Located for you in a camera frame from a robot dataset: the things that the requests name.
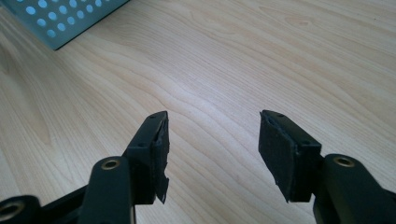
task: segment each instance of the light wood surface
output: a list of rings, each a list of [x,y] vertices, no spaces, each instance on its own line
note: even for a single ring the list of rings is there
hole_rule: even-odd
[[[262,161],[263,109],[396,191],[394,0],[133,0],[58,51],[0,30],[0,200],[87,184],[162,110],[168,197],[139,223],[315,223]]]

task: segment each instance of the wood grain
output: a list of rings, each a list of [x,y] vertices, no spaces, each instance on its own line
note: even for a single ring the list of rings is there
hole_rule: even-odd
[[[315,223],[258,153],[283,113],[396,191],[396,2],[133,0],[57,51],[0,8],[0,200],[87,184],[167,110],[165,205],[139,223]]]

